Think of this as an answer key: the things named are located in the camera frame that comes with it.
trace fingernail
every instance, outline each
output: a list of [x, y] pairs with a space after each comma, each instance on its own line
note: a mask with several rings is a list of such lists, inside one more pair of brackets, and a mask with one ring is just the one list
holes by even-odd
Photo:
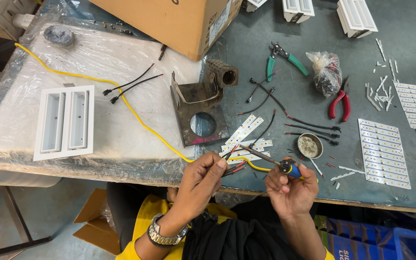
[[217, 165], [221, 168], [224, 168], [224, 166], [226, 166], [226, 159], [222, 158], [218, 161]]

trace metal watch strap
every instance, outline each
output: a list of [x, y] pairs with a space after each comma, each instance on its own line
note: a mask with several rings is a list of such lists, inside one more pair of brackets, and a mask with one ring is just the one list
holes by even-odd
[[152, 223], [147, 229], [147, 236], [152, 242], [153, 245], [156, 245], [158, 247], [162, 248], [170, 248], [172, 246], [175, 246], [181, 242], [181, 240], [185, 237], [187, 230], [189, 229], [187, 226], [185, 226], [179, 234], [175, 237], [162, 237], [159, 234], [160, 226], [157, 224], [157, 221], [164, 216], [161, 213], [158, 213], [155, 215], [152, 219]]

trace yellow power cord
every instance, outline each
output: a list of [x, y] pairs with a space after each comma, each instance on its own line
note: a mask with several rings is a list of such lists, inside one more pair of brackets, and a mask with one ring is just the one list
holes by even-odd
[[[47, 69], [47, 70], [49, 70], [50, 72], [54, 72], [54, 73], [57, 73], [57, 74], [62, 74], [62, 75], [68, 75], [68, 76], [75, 76], [75, 77], [82, 77], [82, 78], [86, 78], [86, 79], [90, 79], [90, 80], [95, 80], [95, 81], [101, 81], [101, 82], [108, 82], [108, 83], [111, 83], [111, 84], [113, 84], [113, 85], [115, 85], [115, 86], [120, 86], [120, 85], [118, 85], [116, 82], [114, 82], [114, 81], [112, 81], [112, 80], [102, 80], [102, 79], [98, 79], [98, 78], [94, 78], [94, 77], [90, 77], [90, 76], [86, 76], [86, 75], [81, 75], [81, 74], [74, 74], [74, 73], [68, 73], [68, 72], [63, 72], [63, 71], [58, 71], [58, 70], [54, 70], [54, 69], [52, 69], [52, 68], [49, 68], [48, 66], [46, 66], [46, 64], [44, 64], [44, 62], [40, 59], [40, 58], [38, 58], [38, 56], [36, 56], [35, 54], [33, 54], [33, 52], [31, 52], [30, 50], [28, 50], [27, 48], [25, 48], [24, 46], [22, 46], [22, 45], [20, 45], [20, 44], [17, 44], [17, 43], [15, 43], [14, 44], [15, 46], [17, 46], [17, 47], [20, 47], [20, 48], [22, 48], [22, 50], [24, 50], [24, 51], [26, 51], [28, 54], [30, 54], [31, 56], [33, 56], [36, 60], [38, 60], [39, 61], [39, 63], [41, 63], [41, 65], [45, 68], [45, 69]], [[175, 148], [173, 148], [165, 139], [163, 139], [163, 137], [161, 137], [161, 135], [159, 135], [157, 132], [155, 132], [152, 128], [150, 128], [150, 127], [148, 127], [148, 126], [146, 126], [145, 124], [144, 124], [144, 122], [142, 122], [142, 120], [141, 120], [141, 118], [137, 115], [137, 113], [134, 111], [134, 109], [130, 106], [130, 104], [126, 101], [126, 99], [124, 98], [124, 96], [122, 95], [122, 98], [123, 98], [123, 102], [128, 106], [128, 108], [131, 110], [131, 112], [134, 114], [134, 116], [137, 118], [137, 120], [141, 123], [141, 125], [145, 128], [145, 129], [147, 129], [147, 130], [149, 130], [150, 132], [152, 132], [154, 135], [156, 135], [169, 149], [171, 149], [173, 152], [175, 152], [178, 156], [180, 156], [182, 159], [184, 159], [184, 161], [186, 161], [186, 162], [188, 162], [188, 163], [191, 163], [191, 162], [193, 162], [194, 160], [190, 160], [190, 159], [187, 159], [184, 155], [182, 155], [182, 153], [180, 153], [179, 151], [177, 151]], [[234, 157], [234, 158], [230, 158], [229, 160], [236, 160], [236, 159], [243, 159], [243, 160], [245, 160], [246, 162], [248, 162], [248, 164], [252, 167], [252, 168], [254, 168], [254, 169], [257, 169], [257, 170], [259, 170], [259, 171], [270, 171], [270, 169], [265, 169], [265, 168], [260, 168], [260, 167], [257, 167], [257, 166], [255, 166], [255, 165], [253, 165], [251, 162], [250, 162], [250, 160], [248, 160], [246, 157]]]

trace cardboard box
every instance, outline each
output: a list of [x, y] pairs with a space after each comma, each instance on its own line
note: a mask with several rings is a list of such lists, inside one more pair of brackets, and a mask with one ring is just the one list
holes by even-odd
[[75, 232], [73, 236], [111, 254], [119, 255], [120, 240], [118, 235], [109, 226], [107, 220], [101, 218], [100, 214], [100, 208], [106, 198], [106, 190], [95, 189], [91, 193], [78, 216], [76, 216], [75, 221], [73, 221], [73, 223], [86, 222], [86, 224]]
[[242, 0], [89, 0], [194, 61], [239, 14]]

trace blue plastic crate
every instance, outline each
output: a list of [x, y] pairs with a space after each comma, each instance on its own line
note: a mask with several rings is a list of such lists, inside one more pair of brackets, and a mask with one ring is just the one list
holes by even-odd
[[416, 257], [416, 232], [327, 218], [328, 251], [340, 260], [404, 260]]

